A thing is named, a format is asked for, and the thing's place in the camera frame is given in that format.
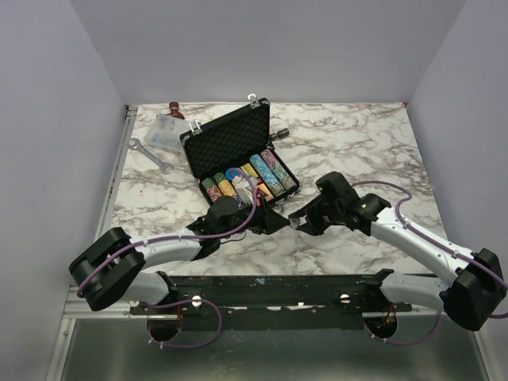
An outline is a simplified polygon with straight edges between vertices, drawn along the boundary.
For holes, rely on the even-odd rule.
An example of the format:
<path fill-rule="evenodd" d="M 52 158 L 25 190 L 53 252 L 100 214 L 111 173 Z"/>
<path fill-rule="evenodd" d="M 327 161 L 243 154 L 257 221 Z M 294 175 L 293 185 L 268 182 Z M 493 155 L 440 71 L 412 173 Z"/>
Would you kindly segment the blue round dealer button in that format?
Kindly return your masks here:
<path fill-rule="evenodd" d="M 229 180 L 231 183 L 235 178 L 242 178 L 244 175 L 244 172 L 238 168 L 238 167 L 231 167 L 225 171 L 225 177 L 227 180 Z"/>

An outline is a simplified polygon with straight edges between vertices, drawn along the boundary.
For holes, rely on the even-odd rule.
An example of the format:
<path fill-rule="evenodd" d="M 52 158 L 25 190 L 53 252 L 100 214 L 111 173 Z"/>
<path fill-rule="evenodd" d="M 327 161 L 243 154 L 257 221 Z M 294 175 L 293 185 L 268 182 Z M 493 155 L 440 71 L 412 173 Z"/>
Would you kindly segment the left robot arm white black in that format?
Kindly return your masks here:
<path fill-rule="evenodd" d="M 68 270 L 78 286 L 77 297 L 85 299 L 93 311 L 133 299 L 165 314 L 175 307 L 175 292 L 167 276 L 142 275 L 144 269 L 201 260 L 234 234 L 270 235 L 289 224 L 263 198 L 239 206 L 233 198 L 221 196 L 206 215 L 175 233 L 134 239 L 121 227 L 109 229 L 74 259 Z"/>

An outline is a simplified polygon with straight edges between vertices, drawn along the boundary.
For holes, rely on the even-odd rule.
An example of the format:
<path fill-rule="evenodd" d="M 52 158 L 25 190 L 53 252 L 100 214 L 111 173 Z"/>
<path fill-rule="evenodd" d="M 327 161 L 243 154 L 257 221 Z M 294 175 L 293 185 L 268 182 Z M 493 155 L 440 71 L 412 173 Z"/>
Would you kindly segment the black poker set case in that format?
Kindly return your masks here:
<path fill-rule="evenodd" d="M 202 181 L 231 167 L 240 167 L 263 150 L 279 155 L 270 138 L 271 103 L 248 96 L 249 103 L 202 125 L 190 123 L 179 136 L 191 174 L 208 205 L 213 202 Z"/>

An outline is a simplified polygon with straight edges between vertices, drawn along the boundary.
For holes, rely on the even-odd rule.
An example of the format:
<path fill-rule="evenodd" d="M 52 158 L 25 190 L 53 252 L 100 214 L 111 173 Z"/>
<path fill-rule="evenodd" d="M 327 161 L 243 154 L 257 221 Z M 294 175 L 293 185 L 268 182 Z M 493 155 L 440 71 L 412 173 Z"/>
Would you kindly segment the red playing card deck box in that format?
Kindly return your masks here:
<path fill-rule="evenodd" d="M 259 196 L 261 198 L 265 198 L 267 201 L 270 201 L 274 198 L 273 194 L 265 183 L 258 183 L 256 185 L 256 189 L 258 190 Z"/>

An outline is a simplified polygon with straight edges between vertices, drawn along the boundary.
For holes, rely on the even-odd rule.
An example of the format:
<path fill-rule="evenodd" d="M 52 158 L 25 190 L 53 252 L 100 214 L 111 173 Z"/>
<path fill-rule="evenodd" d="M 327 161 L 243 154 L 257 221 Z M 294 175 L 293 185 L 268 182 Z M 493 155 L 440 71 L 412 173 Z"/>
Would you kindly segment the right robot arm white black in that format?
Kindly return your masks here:
<path fill-rule="evenodd" d="M 399 205 L 373 193 L 359 196 L 339 172 L 322 176 L 316 186 L 318 196 L 289 216 L 295 229 L 314 237 L 333 225 L 358 230 L 396 247 L 433 273 L 382 274 L 365 291 L 371 309 L 381 311 L 400 302 L 426 306 L 473 332 L 496 317 L 507 283 L 495 253 L 486 248 L 474 252 L 430 233 L 404 216 Z"/>

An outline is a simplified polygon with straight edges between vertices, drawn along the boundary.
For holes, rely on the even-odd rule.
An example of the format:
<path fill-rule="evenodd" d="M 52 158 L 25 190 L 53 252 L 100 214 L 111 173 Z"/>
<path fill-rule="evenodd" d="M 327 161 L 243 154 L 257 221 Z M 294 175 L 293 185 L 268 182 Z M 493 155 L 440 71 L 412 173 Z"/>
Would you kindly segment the white blue poker chip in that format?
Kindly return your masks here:
<path fill-rule="evenodd" d="M 293 227 L 294 229 L 298 228 L 300 225 L 300 219 L 298 217 L 290 217 L 289 222 L 291 227 Z"/>

